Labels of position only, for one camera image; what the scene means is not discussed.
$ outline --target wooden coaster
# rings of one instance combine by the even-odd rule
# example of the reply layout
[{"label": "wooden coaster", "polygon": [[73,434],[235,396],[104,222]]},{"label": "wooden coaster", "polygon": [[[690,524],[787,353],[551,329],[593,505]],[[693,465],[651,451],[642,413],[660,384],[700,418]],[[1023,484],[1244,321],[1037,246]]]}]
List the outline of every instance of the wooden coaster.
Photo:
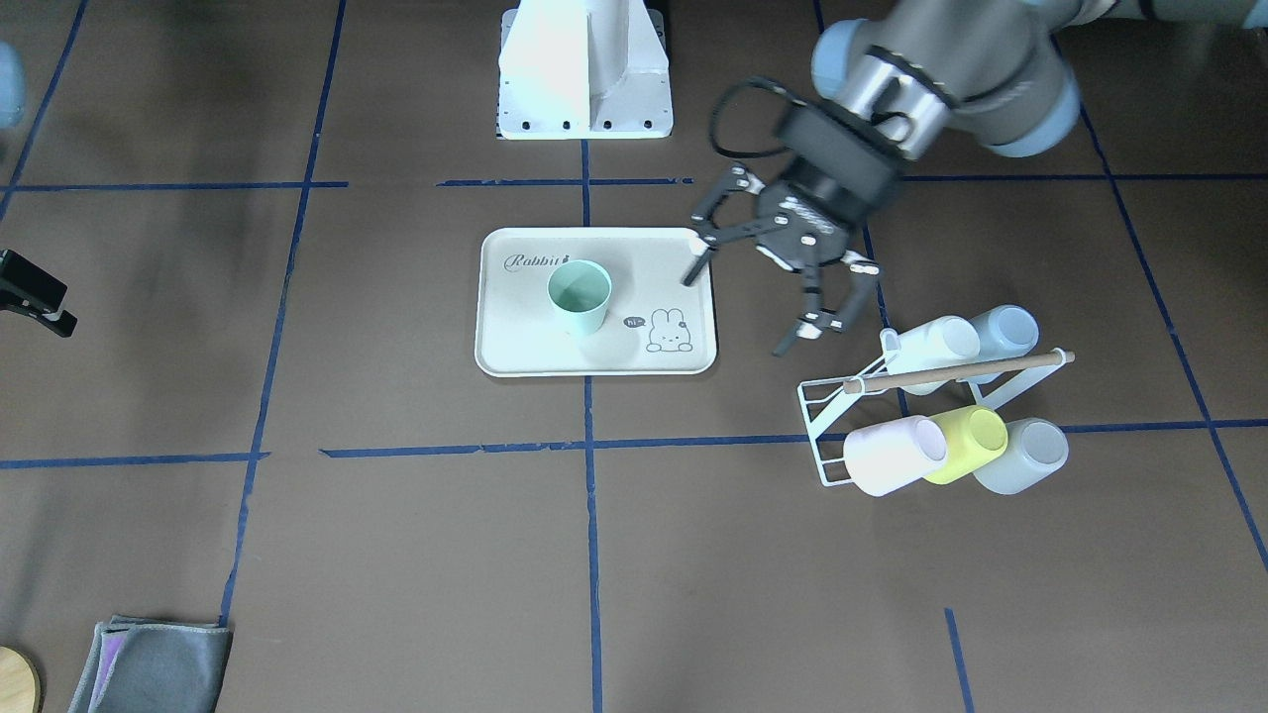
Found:
[{"label": "wooden coaster", "polygon": [[39,713],[39,677],[30,661],[0,646],[0,713]]}]

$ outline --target cup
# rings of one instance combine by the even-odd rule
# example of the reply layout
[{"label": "cup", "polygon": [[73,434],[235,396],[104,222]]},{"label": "cup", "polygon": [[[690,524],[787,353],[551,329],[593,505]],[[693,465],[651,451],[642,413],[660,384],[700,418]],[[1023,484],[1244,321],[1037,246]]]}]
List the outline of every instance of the cup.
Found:
[{"label": "cup", "polygon": [[586,336],[604,325],[607,301],[612,297],[612,278],[598,263],[568,260],[550,273],[547,294],[563,330]]},{"label": "cup", "polygon": [[[898,335],[899,351],[885,365],[890,374],[907,374],[973,362],[981,351],[981,339],[969,320],[938,317]],[[928,396],[946,381],[904,386],[914,396]]]},{"label": "cup", "polygon": [[1044,419],[1008,424],[1008,448],[999,458],[973,473],[990,492],[1017,495],[1056,472],[1070,455],[1061,429]]},{"label": "cup", "polygon": [[858,490],[880,497],[937,471],[947,439],[927,416],[908,416],[850,431],[844,463]]},{"label": "cup", "polygon": [[965,406],[932,416],[947,439],[947,462],[924,476],[936,485],[955,482],[1004,454],[1008,429],[985,406]]},{"label": "cup", "polygon": [[[1016,304],[1000,304],[994,310],[969,320],[981,341],[978,362],[1025,356],[1038,344],[1038,322],[1026,310]],[[976,384],[990,383],[999,374],[970,377]]]}]

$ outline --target blue object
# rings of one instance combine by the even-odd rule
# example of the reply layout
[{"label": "blue object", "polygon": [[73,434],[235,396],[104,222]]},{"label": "blue object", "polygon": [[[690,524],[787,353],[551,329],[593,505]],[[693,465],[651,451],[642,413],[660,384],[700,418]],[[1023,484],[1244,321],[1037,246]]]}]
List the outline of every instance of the blue object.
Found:
[{"label": "blue object", "polygon": [[18,126],[25,104],[27,77],[22,60],[11,44],[0,42],[0,128]]},{"label": "blue object", "polygon": [[1052,109],[1044,117],[1044,121],[1030,131],[1026,136],[1009,143],[988,146],[1000,156],[1009,159],[1022,159],[1042,154],[1065,138],[1074,123],[1079,121],[1079,82],[1074,80],[1074,72],[1065,69],[1065,85],[1061,95],[1056,98]]},{"label": "blue object", "polygon": [[1255,6],[1250,8],[1250,14],[1246,15],[1246,22],[1241,23],[1241,29],[1257,27],[1268,27],[1268,0],[1255,3]]},{"label": "blue object", "polygon": [[823,30],[810,56],[810,79],[814,90],[824,99],[832,99],[846,84],[846,63],[855,32],[867,20],[842,20]]}]

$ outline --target white tray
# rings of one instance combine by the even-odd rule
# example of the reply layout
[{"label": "white tray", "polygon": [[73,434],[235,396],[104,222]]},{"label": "white tray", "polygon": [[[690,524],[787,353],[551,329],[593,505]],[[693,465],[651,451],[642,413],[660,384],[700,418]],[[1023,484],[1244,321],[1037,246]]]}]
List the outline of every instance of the white tray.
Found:
[{"label": "white tray", "polygon": [[[713,283],[708,268],[692,287],[681,280],[704,250],[689,228],[493,231],[481,249],[476,363],[495,377],[699,374],[718,358]],[[612,277],[604,326],[581,339],[547,297],[566,258]]]}]

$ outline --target green cup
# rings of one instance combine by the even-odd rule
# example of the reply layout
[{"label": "green cup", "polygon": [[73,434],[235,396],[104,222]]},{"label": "green cup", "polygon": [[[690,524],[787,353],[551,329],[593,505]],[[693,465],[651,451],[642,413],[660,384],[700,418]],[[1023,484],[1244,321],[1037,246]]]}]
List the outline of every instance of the green cup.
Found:
[{"label": "green cup", "polygon": [[554,306],[555,321],[573,336],[598,331],[612,297],[612,277],[598,263],[568,260],[550,273],[547,294]]}]

